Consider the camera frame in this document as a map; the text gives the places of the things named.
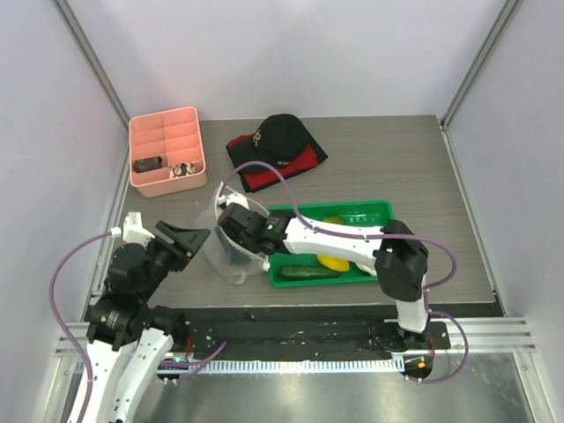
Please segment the clear zip top bag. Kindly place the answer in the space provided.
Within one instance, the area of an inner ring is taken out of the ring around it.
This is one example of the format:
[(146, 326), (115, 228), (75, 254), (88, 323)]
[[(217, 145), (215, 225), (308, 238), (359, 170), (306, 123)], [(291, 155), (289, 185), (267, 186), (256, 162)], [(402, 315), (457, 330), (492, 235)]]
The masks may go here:
[(270, 269), (270, 263), (267, 255), (255, 255), (236, 246), (219, 227), (218, 218), (223, 211), (216, 211), (216, 198), (218, 195), (231, 192), (237, 192), (241, 195), (241, 205), (266, 216), (267, 210), (261, 204), (236, 190), (225, 187), (224, 183), (221, 182), (214, 190), (210, 203), (198, 214), (196, 224), (200, 228), (211, 231), (203, 246), (206, 259), (228, 284), (235, 286), (243, 284), (251, 276), (267, 272)]

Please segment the dark green fake cucumber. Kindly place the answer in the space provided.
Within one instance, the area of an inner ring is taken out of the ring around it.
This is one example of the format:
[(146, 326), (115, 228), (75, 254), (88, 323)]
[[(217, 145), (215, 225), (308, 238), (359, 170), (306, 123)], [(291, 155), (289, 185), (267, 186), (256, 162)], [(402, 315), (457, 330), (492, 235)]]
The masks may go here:
[(277, 269), (279, 277), (291, 281), (309, 281), (339, 278), (340, 273), (324, 267), (295, 265), (282, 266)]

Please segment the yellow fake pepper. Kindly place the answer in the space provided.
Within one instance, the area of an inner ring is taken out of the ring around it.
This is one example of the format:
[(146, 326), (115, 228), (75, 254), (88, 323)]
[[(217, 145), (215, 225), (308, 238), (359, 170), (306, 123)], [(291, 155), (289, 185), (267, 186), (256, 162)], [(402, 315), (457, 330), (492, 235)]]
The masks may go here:
[(345, 273), (350, 270), (350, 263), (345, 259), (324, 255), (317, 255), (316, 259), (321, 266), (331, 271)]

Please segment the white fake cauliflower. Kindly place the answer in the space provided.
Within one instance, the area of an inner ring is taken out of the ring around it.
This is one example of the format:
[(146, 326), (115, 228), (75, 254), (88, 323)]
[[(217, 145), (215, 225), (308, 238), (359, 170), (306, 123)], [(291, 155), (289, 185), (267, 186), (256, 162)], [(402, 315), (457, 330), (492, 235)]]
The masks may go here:
[(360, 264), (360, 263), (357, 263), (357, 264), (356, 264), (356, 267), (357, 267), (360, 271), (362, 271), (363, 273), (365, 273), (365, 274), (367, 274), (367, 275), (370, 275), (370, 276), (373, 277), (373, 278), (376, 278), (376, 277), (377, 277), (377, 272), (376, 272), (376, 270), (375, 270), (374, 268), (371, 268), (371, 267), (369, 267), (369, 266), (366, 266), (366, 265), (363, 265), (363, 264)]

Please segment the orange fake fruit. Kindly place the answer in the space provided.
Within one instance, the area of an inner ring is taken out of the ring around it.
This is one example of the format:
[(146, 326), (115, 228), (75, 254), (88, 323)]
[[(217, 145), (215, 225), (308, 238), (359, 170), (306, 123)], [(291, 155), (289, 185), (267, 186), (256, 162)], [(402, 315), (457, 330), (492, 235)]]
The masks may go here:
[(323, 222), (335, 224), (335, 225), (343, 225), (343, 226), (346, 224), (346, 220), (343, 217), (338, 216), (338, 215), (328, 216), (328, 217), (323, 219)]

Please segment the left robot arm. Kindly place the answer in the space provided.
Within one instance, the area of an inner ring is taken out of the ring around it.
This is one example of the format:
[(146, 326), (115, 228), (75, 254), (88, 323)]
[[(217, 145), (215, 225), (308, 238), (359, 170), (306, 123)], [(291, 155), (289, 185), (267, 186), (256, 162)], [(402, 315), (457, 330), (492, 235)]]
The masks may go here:
[(159, 222), (157, 233), (130, 213), (111, 235), (121, 238), (105, 289), (87, 314), (85, 369), (68, 420), (131, 422), (165, 354), (188, 339), (183, 312), (148, 301), (171, 272), (183, 271), (210, 236)]

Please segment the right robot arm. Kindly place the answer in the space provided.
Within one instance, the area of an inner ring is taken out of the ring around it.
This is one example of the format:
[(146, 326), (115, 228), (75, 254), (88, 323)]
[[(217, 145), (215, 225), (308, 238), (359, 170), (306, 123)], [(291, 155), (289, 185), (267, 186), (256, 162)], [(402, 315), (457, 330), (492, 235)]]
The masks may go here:
[(232, 246), (253, 258), (323, 255), (373, 268), (382, 292), (395, 301), (401, 343), (416, 348), (428, 340), (423, 295), (428, 249), (403, 222), (392, 219), (386, 226), (343, 226), (289, 211), (263, 216), (233, 203), (220, 212), (217, 224)]

